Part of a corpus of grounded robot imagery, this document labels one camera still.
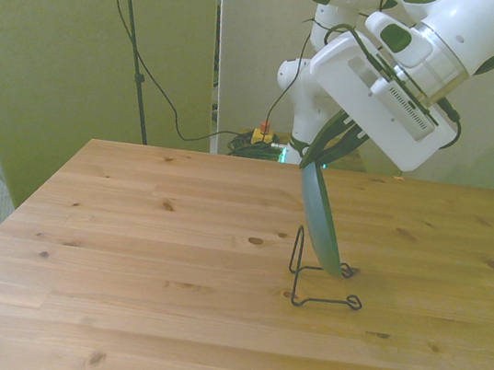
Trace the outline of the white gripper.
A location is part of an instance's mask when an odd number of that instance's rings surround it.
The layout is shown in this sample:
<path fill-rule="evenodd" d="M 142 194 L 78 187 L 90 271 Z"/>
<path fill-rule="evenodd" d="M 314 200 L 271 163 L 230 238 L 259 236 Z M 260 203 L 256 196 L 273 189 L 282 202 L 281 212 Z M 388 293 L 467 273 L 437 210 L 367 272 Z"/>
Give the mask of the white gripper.
<path fill-rule="evenodd" d="M 398 168 L 411 171 L 455 137 L 436 108 L 422 106 L 395 79 L 381 74 L 362 45 L 375 49 L 364 36 L 340 34 L 311 59 L 310 73 L 345 112 L 319 131 L 301 168 L 341 159 L 370 137 Z"/>

